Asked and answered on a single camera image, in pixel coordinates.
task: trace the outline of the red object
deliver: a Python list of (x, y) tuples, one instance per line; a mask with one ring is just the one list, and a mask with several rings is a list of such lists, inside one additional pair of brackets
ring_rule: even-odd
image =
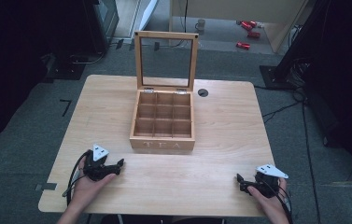
[(247, 37), (260, 38), (260, 33), (258, 33), (258, 32), (248, 32)]
[(252, 26), (252, 28), (255, 28), (257, 26), (257, 23), (255, 21), (248, 21), (248, 24)]
[(247, 31), (251, 31), (252, 30), (252, 26), (246, 22), (246, 21), (242, 21), (242, 23), (240, 24), (243, 28), (245, 28)]
[(236, 47), (239, 49), (249, 49), (250, 45), (248, 43), (237, 42)]

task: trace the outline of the wooden table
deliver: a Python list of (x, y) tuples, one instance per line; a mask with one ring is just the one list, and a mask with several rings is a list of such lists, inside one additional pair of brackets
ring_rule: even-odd
[[(272, 50), (278, 52), (309, 0), (189, 0), (188, 17), (265, 22)], [(185, 16), (187, 0), (170, 1), (169, 30), (173, 17)]]
[[(176, 79), (161, 78), (175, 83)], [(208, 90), (207, 97), (197, 94)], [(254, 87), (249, 82), (195, 80), (194, 150), (134, 150), (129, 142), (136, 77), (87, 78), (39, 202), (63, 212), (62, 197), (79, 156), (93, 144), (110, 151), (106, 164), (124, 158), (121, 174), (86, 210), (102, 214), (263, 216), (239, 190), (236, 173), (254, 180), (255, 168), (274, 164)]]

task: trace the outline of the box front panel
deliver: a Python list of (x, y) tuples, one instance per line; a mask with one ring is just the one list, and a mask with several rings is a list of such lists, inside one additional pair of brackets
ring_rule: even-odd
[(191, 93), (140, 91), (130, 136), (132, 147), (193, 149), (191, 102)]

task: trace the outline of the finger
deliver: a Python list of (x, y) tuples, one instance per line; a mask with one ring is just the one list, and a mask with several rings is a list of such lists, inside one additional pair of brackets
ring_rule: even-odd
[(79, 170), (83, 169), (83, 167), (85, 166), (85, 160), (86, 156), (82, 157), (82, 160), (80, 160), (79, 165), (77, 166)]
[(98, 181), (99, 187), (100, 187), (100, 188), (104, 187), (104, 186), (107, 185), (109, 182), (111, 182), (115, 177), (116, 177), (115, 174), (106, 175), (103, 179), (101, 179), (100, 181)]
[(260, 203), (257, 203), (256, 207), (258, 210), (263, 211), (262, 205), (260, 205)]
[(250, 194), (259, 202), (263, 202), (266, 198), (265, 196), (263, 196), (259, 190), (257, 190), (256, 188), (249, 186), (248, 191), (250, 192)]
[(286, 191), (287, 190), (287, 181), (286, 181), (286, 179), (279, 178), (278, 180), (280, 181), (280, 184), (279, 184), (280, 188), (282, 188), (284, 191)]

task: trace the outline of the black cable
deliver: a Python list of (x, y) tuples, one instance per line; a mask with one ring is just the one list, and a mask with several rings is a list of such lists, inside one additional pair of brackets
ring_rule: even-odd
[(275, 116), (276, 113), (281, 112), (281, 111), (283, 111), (283, 110), (285, 110), (285, 109), (287, 109), (287, 108), (293, 107), (293, 106), (295, 106), (295, 105), (298, 105), (299, 103), (300, 103), (300, 102), (295, 102), (295, 103), (293, 103), (293, 104), (291, 104), (291, 105), (283, 106), (283, 107), (281, 107), (280, 109), (278, 109), (278, 110), (276, 110), (276, 111), (274, 111), (274, 112), (271, 112), (271, 113), (268, 113), (268, 114), (263, 115), (263, 116), (262, 116), (263, 118), (265, 118), (266, 116), (272, 115), (270, 118), (268, 118), (268, 119), (267, 119), (266, 121), (264, 121), (263, 123), (266, 123), (266, 122), (268, 122), (270, 119), (272, 119), (272, 118)]
[(101, 53), (99, 58), (94, 60), (94, 61), (90, 61), (90, 62), (85, 62), (85, 63), (76, 63), (76, 62), (72, 62), (72, 63), (75, 63), (75, 64), (92, 64), (92, 63), (97, 63), (98, 61), (100, 61), (104, 56), (104, 53)]
[(185, 4), (185, 12), (184, 12), (184, 33), (187, 32), (187, 14), (188, 14), (188, 0)]
[(297, 88), (304, 86), (305, 82), (303, 80), (303, 75), (310, 65), (309, 63), (299, 63), (299, 60), (293, 61), (293, 64), (289, 69), (289, 75), (287, 78), (287, 81)]
[(310, 156), (310, 147), (309, 147), (309, 136), (307, 133), (307, 125), (306, 125), (306, 116), (304, 114), (304, 104), (302, 104), (302, 113), (303, 113), (304, 136), (306, 139), (307, 159), (309, 161), (310, 176), (312, 178), (312, 187), (313, 187), (313, 193), (315, 196), (315, 203), (316, 203), (317, 221), (318, 221), (318, 224), (321, 224), (320, 210), (318, 208), (318, 199), (317, 199), (317, 191), (316, 191), (316, 180), (313, 173), (312, 158)]
[[(185, 40), (180, 40), (178, 42), (178, 44), (176, 45), (173, 45), (173, 46), (161, 46), (161, 49), (172, 49), (172, 48), (176, 48), (178, 46), (180, 46), (182, 43), (184, 43)], [(112, 46), (115, 46), (115, 45), (118, 45), (118, 43), (111, 43), (109, 44), (109, 48), (111, 48)], [(149, 45), (149, 44), (146, 44), (146, 45), (141, 45), (141, 47), (151, 47), (152, 45)]]
[(77, 181), (79, 181), (79, 179), (85, 177), (85, 175), (81, 176), (81, 177), (78, 177), (76, 180), (73, 181), (73, 183), (71, 183), (71, 185), (68, 187), (68, 189), (64, 192), (68, 192), (68, 191), (71, 191), (72, 189), (74, 189), (74, 185), (77, 183)]
[[(70, 175), (70, 180), (68, 181), (68, 186), (67, 186), (68, 189), (72, 188), (72, 183), (75, 183), (75, 182), (73, 182), (73, 177), (74, 177), (75, 171), (76, 171), (76, 169), (77, 169), (77, 167), (78, 167), (80, 161), (82, 161), (83, 157), (86, 156), (87, 154), (88, 154), (88, 151), (86, 151), (85, 153), (83, 153), (82, 156), (80, 156), (79, 159), (77, 160), (77, 163), (76, 163), (75, 166), (74, 166), (73, 172), (72, 172), (71, 175)], [(67, 206), (68, 206), (68, 204), (71, 203), (71, 189), (70, 189), (70, 190), (67, 190), (67, 191), (65, 192), (65, 194), (66, 194), (66, 197), (67, 197)]]
[(287, 196), (287, 198), (288, 198), (288, 203), (289, 203), (289, 211), (291, 212), (291, 216), (292, 216), (292, 203), (291, 203), (291, 197), (287, 194), (287, 192), (283, 189), (283, 188), (281, 188), (280, 186), (279, 186), (279, 188), (281, 189), (281, 190), (283, 190), (283, 192), (286, 194), (286, 196)]

